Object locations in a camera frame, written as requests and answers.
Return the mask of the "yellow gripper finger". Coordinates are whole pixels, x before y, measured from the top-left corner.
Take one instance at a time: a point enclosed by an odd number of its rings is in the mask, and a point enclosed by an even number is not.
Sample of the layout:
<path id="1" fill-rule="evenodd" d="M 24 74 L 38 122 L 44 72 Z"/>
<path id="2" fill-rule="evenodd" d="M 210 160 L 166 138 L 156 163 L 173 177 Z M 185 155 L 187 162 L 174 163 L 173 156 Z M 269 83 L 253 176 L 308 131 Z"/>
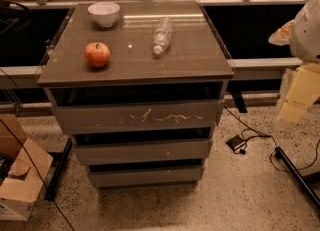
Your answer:
<path id="1" fill-rule="evenodd" d="M 320 65 L 306 62 L 282 77 L 273 124 L 288 128 L 297 124 L 320 97 Z"/>
<path id="2" fill-rule="evenodd" d="M 268 39 L 268 42 L 276 46 L 289 45 L 291 41 L 291 32 L 294 25 L 294 20 L 288 21 L 279 29 L 277 29 L 274 33 L 271 34 L 271 36 Z"/>

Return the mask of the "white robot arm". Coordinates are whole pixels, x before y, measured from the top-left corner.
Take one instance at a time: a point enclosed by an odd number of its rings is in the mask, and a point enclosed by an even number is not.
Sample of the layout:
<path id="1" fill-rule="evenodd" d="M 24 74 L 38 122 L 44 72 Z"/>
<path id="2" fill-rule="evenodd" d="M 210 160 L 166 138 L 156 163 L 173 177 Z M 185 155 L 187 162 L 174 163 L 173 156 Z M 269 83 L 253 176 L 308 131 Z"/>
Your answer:
<path id="1" fill-rule="evenodd" d="M 320 0 L 308 0 L 293 20 L 274 32 L 268 42 L 288 45 L 302 61 L 282 77 L 273 124 L 287 128 L 298 123 L 320 98 Z"/>

